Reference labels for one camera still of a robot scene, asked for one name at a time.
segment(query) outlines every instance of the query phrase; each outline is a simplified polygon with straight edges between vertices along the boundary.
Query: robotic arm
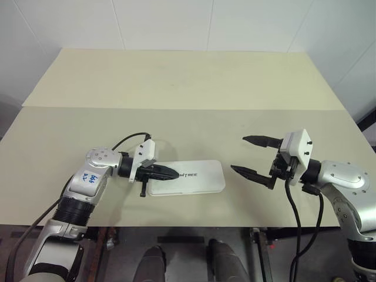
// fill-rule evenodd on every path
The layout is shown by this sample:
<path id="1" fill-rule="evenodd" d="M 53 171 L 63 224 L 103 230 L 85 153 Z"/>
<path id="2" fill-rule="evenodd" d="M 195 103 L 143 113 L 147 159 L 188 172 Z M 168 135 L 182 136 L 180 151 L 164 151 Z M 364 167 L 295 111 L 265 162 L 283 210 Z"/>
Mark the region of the robotic arm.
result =
<path id="1" fill-rule="evenodd" d="M 312 141 L 305 129 L 288 133 L 284 139 L 247 136 L 244 140 L 278 153 L 271 166 L 271 177 L 246 167 L 231 166 L 245 178 L 273 189 L 276 179 L 303 183 L 303 191 L 322 193 L 331 202 L 347 238 L 352 264 L 359 281 L 376 281 L 376 192 L 367 172 L 351 163 L 310 159 Z"/>
<path id="2" fill-rule="evenodd" d="M 156 165 L 155 143 L 145 140 L 128 153 L 100 147 L 90 150 L 85 164 L 74 174 L 62 193 L 58 208 L 42 229 L 25 265 L 23 281 L 74 281 L 79 272 L 87 223 L 98 204 L 110 176 L 143 183 L 140 196 L 146 195 L 149 179 L 170 180 L 178 172 Z"/>

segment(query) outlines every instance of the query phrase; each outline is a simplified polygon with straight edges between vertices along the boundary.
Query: wall tile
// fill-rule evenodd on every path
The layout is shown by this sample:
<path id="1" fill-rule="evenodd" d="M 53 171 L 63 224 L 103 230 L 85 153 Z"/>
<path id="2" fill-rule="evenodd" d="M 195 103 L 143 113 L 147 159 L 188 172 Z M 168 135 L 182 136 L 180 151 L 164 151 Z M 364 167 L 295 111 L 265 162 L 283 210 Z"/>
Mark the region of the wall tile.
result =
<path id="1" fill-rule="evenodd" d="M 306 51 L 334 87 L 374 39 L 374 0 L 315 0 L 290 51 Z"/>
<path id="2" fill-rule="evenodd" d="M 52 62 L 11 0 L 0 1 L 0 99 L 21 105 Z"/>
<path id="3" fill-rule="evenodd" d="M 110 0 L 16 0 L 48 53 L 61 47 L 123 49 Z"/>
<path id="4" fill-rule="evenodd" d="M 114 0 L 126 49 L 206 50 L 212 0 Z"/>
<path id="5" fill-rule="evenodd" d="M 376 107 L 375 43 L 334 88 L 337 97 L 355 121 Z"/>
<path id="6" fill-rule="evenodd" d="M 214 0 L 209 50 L 286 52 L 312 0 Z"/>

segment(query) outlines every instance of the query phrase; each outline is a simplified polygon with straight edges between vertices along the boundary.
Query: beige tabletop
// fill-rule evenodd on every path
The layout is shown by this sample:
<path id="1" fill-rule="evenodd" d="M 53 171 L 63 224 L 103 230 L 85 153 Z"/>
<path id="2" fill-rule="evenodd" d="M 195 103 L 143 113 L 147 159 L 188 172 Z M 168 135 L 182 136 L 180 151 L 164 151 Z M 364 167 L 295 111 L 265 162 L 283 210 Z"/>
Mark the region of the beige tabletop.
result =
<path id="1" fill-rule="evenodd" d="M 242 141 L 306 128 L 317 160 L 353 162 L 373 181 L 376 156 L 303 53 L 64 49 L 0 142 L 0 224 L 30 224 L 95 146 L 148 131 L 159 161 L 221 161 L 218 194 L 140 198 L 140 183 L 112 179 L 91 226 L 295 226 L 283 182 L 274 190 L 231 170 L 267 174 L 276 150 Z M 121 150 L 133 152 L 135 138 Z M 303 226 L 318 199 L 292 188 Z M 337 219 L 326 202 L 323 226 Z"/>
<path id="2" fill-rule="evenodd" d="M 344 109 L 304 53 L 63 49 L 24 106 Z"/>
<path id="3" fill-rule="evenodd" d="M 156 141 L 160 161 L 220 160 L 226 188 L 218 194 L 139 197 L 140 183 L 113 179 L 92 214 L 100 226 L 295 226 L 283 182 L 274 190 L 252 183 L 231 170 L 247 166 L 267 174 L 276 150 L 253 146 L 246 135 L 272 135 L 306 128 L 312 157 L 353 162 L 376 176 L 376 156 L 343 110 L 140 110 L 22 109 L 0 143 L 1 224 L 30 224 L 56 200 L 66 179 L 95 146 L 111 146 L 134 132 L 147 131 Z M 130 151 L 142 140 L 126 143 Z M 292 188 L 303 226 L 313 226 L 318 199 Z M 323 226 L 337 219 L 326 202 Z"/>

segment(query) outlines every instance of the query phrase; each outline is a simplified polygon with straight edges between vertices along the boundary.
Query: black wire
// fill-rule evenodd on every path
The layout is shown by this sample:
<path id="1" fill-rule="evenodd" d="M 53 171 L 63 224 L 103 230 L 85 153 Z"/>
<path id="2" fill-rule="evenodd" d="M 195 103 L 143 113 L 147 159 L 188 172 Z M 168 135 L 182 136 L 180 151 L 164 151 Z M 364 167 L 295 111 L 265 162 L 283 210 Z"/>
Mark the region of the black wire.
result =
<path id="1" fill-rule="evenodd" d="M 35 226 L 38 225 L 39 222 L 60 202 L 62 195 L 68 186 L 70 180 L 72 179 L 73 175 L 68 179 L 68 181 L 65 183 L 64 188 L 60 194 L 60 198 L 54 202 L 51 207 L 49 207 L 41 216 L 39 216 L 32 225 L 29 226 L 29 228 L 24 232 L 24 234 L 18 239 L 16 244 L 13 246 L 9 257 L 8 262 L 6 264 L 6 274 L 5 274 L 5 282 L 14 282 L 14 268 L 16 263 L 16 256 L 17 251 L 19 247 L 21 246 L 22 242 L 26 239 L 26 237 L 30 234 L 30 232 L 35 228 Z"/>
<path id="2" fill-rule="evenodd" d="M 128 140 L 128 139 L 130 139 L 130 138 L 132 138 L 132 137 L 138 136 L 138 135 L 145 135 L 145 141 L 148 140 L 148 139 L 150 139 L 150 137 L 151 137 L 151 135 L 148 134 L 147 132 L 134 133 L 134 134 L 131 134 L 131 135 L 125 137 L 123 140 L 121 140 L 118 144 L 116 144 L 116 145 L 112 148 L 112 150 L 114 151 L 114 150 L 115 150 L 117 147 L 119 147 L 124 141 L 126 141 L 126 140 Z"/>
<path id="3" fill-rule="evenodd" d="M 296 205 L 294 203 L 293 197 L 291 196 L 290 181 L 291 181 L 290 178 L 286 179 L 286 181 L 284 183 L 284 187 L 285 187 L 285 190 L 286 190 L 286 195 L 287 195 L 288 201 L 290 202 L 290 205 L 293 208 L 293 212 L 294 212 L 295 219 L 296 219 L 296 224 L 297 224 L 296 260 L 295 260 L 295 263 L 291 263 L 291 266 L 290 266 L 290 282 L 295 282 L 296 281 L 296 276 L 297 276 L 297 273 L 298 273 L 298 265 L 299 265 L 301 224 L 300 224 L 300 218 L 299 218 L 299 214 L 298 214 L 298 209 L 296 208 Z"/>
<path id="4" fill-rule="evenodd" d="M 323 213 L 324 213 L 324 198 L 323 198 L 323 195 L 321 193 L 318 194 L 318 197 L 320 199 L 320 209 L 318 211 L 318 216 L 317 216 L 317 222 L 316 222 L 315 231 L 314 231 L 314 233 L 313 233 L 313 235 L 311 237 L 311 240 L 306 245 L 306 247 L 301 252 L 299 252 L 298 256 L 294 257 L 293 262 L 291 264 L 295 264 L 295 262 L 298 259 L 298 257 L 301 257 L 303 254 L 305 254 L 306 252 L 308 252 L 308 250 L 312 247 L 313 243 L 315 242 L 315 239 L 316 239 L 316 237 L 318 235 L 318 232 L 320 231 L 321 220 L 323 219 Z"/>

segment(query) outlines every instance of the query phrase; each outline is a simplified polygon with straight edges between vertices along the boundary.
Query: handwritten label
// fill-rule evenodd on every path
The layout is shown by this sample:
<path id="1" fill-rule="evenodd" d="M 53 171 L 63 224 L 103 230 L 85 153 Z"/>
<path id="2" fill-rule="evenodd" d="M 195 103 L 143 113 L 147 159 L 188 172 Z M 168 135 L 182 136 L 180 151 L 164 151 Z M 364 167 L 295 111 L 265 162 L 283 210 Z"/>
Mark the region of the handwritten label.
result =
<path id="1" fill-rule="evenodd" d="M 92 173 L 87 170 L 85 170 L 82 173 L 82 177 L 81 177 L 82 181 L 87 184 L 96 184 L 98 178 L 99 178 L 99 174 Z"/>

